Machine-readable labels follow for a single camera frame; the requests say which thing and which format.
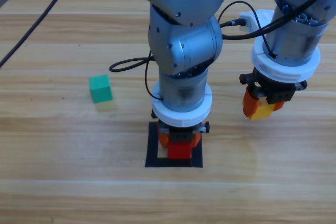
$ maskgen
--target green cube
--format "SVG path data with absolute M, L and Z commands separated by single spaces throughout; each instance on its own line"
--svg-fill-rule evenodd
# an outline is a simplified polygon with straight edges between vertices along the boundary
M 89 77 L 91 96 L 94 103 L 107 102 L 113 99 L 109 76 Z

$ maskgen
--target black cable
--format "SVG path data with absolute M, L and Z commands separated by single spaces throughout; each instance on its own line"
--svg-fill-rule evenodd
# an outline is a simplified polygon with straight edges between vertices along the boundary
M 253 8 L 248 2 L 245 2 L 245 1 L 235 1 L 235 2 L 233 2 L 233 3 L 231 3 L 231 4 L 229 4 L 228 6 L 226 6 L 226 8 L 221 12 L 221 14 L 220 14 L 220 16 L 219 16 L 219 18 L 218 18 L 218 22 L 220 22 L 220 18 L 221 18 L 222 15 L 225 13 L 225 11 L 226 11 L 230 6 L 235 5 L 235 4 L 244 4 L 244 5 L 247 5 L 248 7 L 250 7 L 250 9 L 252 10 L 254 16 L 256 17 L 256 21 L 257 21 L 257 24 L 258 24 L 259 29 L 262 29 L 262 28 L 261 28 L 261 25 L 260 25 L 260 21 L 259 21 L 258 15 L 257 15 L 257 13 L 256 13 L 256 10 L 254 10 L 254 8 Z M 275 59 L 275 58 L 276 58 L 276 55 L 272 52 L 271 48 L 269 47 L 268 42 L 267 42 L 266 37 L 265 37 L 264 34 L 262 35 L 262 39 L 263 39 L 264 42 L 265 42 L 265 45 L 266 45 L 267 50 L 268 50 L 268 54 L 269 54 L 272 58 Z
M 28 30 L 28 32 L 22 37 L 22 39 L 12 48 L 12 50 L 0 61 L 0 68 L 10 59 L 10 57 L 20 48 L 20 46 L 26 41 L 26 39 L 32 34 L 36 27 L 44 20 L 48 15 L 53 6 L 57 3 L 58 0 L 52 0 L 47 9 L 42 13 L 39 19 L 33 24 L 33 26 Z
M 144 65 L 150 60 L 154 60 L 154 57 L 150 57 L 150 59 L 148 59 L 147 57 L 144 57 L 144 58 L 133 58 L 133 59 L 128 59 L 128 60 L 122 60 L 122 61 L 119 61 L 119 62 L 113 64 L 110 67 L 110 71 L 113 72 L 113 73 L 124 72 L 124 71 L 127 71 L 127 70 L 131 70 L 133 68 L 139 67 L 141 65 Z M 119 65 L 130 63 L 130 62 L 133 62 L 133 61 L 140 61 L 140 62 L 135 63 L 135 64 L 133 64 L 131 66 L 128 66 L 128 67 L 115 69 L 115 67 L 117 67 Z
M 133 62 L 133 61 L 140 61 L 138 63 L 135 63 L 131 66 L 128 66 L 128 67 L 124 67 L 124 68 L 118 68 L 118 69 L 115 69 L 115 67 L 119 66 L 119 65 L 122 65 L 122 64 L 125 64 L 125 63 L 130 63 L 130 62 Z M 149 65 L 149 62 L 150 61 L 155 61 L 154 60 L 154 57 L 152 56 L 152 51 L 149 52 L 149 55 L 148 57 L 145 57 L 145 58 L 133 58 L 133 59 L 128 59 L 128 60 L 122 60 L 122 61 L 119 61 L 115 64 L 113 64 L 111 67 L 110 67 L 110 71 L 113 72 L 113 73 L 119 73 L 119 72 L 124 72 L 124 71 L 127 71 L 127 70 L 131 70 L 133 68 L 136 68 L 138 66 L 141 66 L 141 65 L 144 65 L 146 64 L 146 70 L 145 70 L 145 85 L 146 85 L 146 89 L 147 89 L 147 92 L 148 94 L 152 97 L 152 98 L 155 98 L 157 100 L 161 100 L 163 101 L 162 98 L 158 98 L 158 97 L 155 97 L 151 91 L 149 90 L 148 88 L 148 84 L 147 84 L 147 72 L 148 72 L 148 65 Z
M 290 22 L 293 18 L 297 17 L 299 14 L 303 13 L 307 8 L 313 5 L 317 0 L 308 0 L 299 7 L 295 8 L 288 14 L 283 15 L 282 17 L 278 18 L 277 20 L 273 21 L 272 23 L 268 24 L 267 26 L 254 31 L 250 34 L 245 35 L 236 35 L 236 36 L 228 36 L 223 35 L 223 39 L 225 40 L 243 40 L 243 39 L 253 39 L 265 34 L 268 34 L 279 27 L 285 25 L 286 23 Z
M 148 94 L 154 98 L 154 99 L 157 99 L 157 100 L 160 100 L 160 101 L 163 101 L 163 98 L 159 98 L 159 97 L 155 97 L 149 90 L 148 88 L 148 84 L 147 84 L 147 72 L 148 72 L 148 65 L 149 65 L 149 62 L 151 61 L 151 54 L 152 54 L 152 51 L 149 52 L 149 56 L 148 56 L 148 61 L 146 63 L 146 70 L 145 70 L 145 85 L 146 85 L 146 89 L 147 89 L 147 92 Z

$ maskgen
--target white mounting ring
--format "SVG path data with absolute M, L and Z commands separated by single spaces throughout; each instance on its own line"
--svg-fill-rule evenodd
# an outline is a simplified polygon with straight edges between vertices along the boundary
M 152 93 L 153 95 L 160 95 L 159 82 L 154 85 Z M 152 98 L 152 108 L 155 115 L 165 124 L 179 128 L 193 127 L 202 123 L 209 115 L 211 105 L 212 91 L 208 84 L 205 87 L 205 96 L 201 106 L 190 112 L 172 111 L 163 105 L 161 100 Z
M 316 47 L 311 59 L 302 66 L 288 67 L 280 65 L 264 53 L 262 44 L 264 43 L 262 37 L 257 37 L 252 53 L 251 59 L 256 69 L 264 76 L 282 83 L 295 83 L 308 80 L 317 69 L 321 60 L 321 53 Z

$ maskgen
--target yellow block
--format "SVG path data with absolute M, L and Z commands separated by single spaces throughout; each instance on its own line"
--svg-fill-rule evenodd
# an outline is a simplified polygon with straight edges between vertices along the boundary
M 251 121 L 268 118 L 272 115 L 276 104 L 266 104 L 258 107 L 257 112 L 250 116 Z

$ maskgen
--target wood grain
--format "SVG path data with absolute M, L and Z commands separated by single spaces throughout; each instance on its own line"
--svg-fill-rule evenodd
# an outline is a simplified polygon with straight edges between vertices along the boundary
M 50 1 L 0 8 L 0 55 Z M 275 7 L 274 0 L 245 1 Z M 244 11 L 233 6 L 223 20 Z M 144 68 L 108 68 L 148 54 L 148 23 L 144 0 L 60 0 L 2 68 L 0 223 L 334 224 L 335 22 L 308 89 L 257 122 L 242 113 L 238 81 L 253 69 L 253 40 L 224 42 L 208 77 L 214 104 L 203 169 L 144 168 L 151 113 Z M 104 73 L 114 100 L 94 105 L 88 78 Z M 151 63 L 150 87 L 157 78 Z

